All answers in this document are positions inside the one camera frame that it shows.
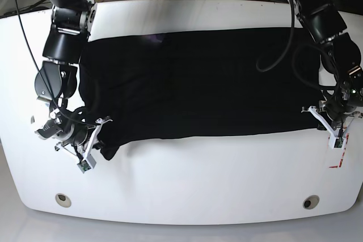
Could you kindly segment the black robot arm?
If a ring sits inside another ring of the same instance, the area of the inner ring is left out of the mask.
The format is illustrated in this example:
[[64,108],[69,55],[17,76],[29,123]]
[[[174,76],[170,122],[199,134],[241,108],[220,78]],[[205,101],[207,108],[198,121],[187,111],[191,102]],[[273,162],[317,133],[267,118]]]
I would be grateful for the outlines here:
[[344,19],[333,0],[288,0],[301,26],[313,38],[311,48],[320,53],[324,68],[334,75],[333,87],[320,86],[325,93],[323,111],[333,122],[343,122],[362,106],[361,52],[351,39]]
[[96,124],[88,121],[86,107],[70,111],[67,105],[77,89],[77,65],[90,36],[95,0],[50,2],[50,31],[43,49],[45,60],[35,78],[37,112],[32,124],[39,138],[60,141],[56,150],[71,145],[79,155]]

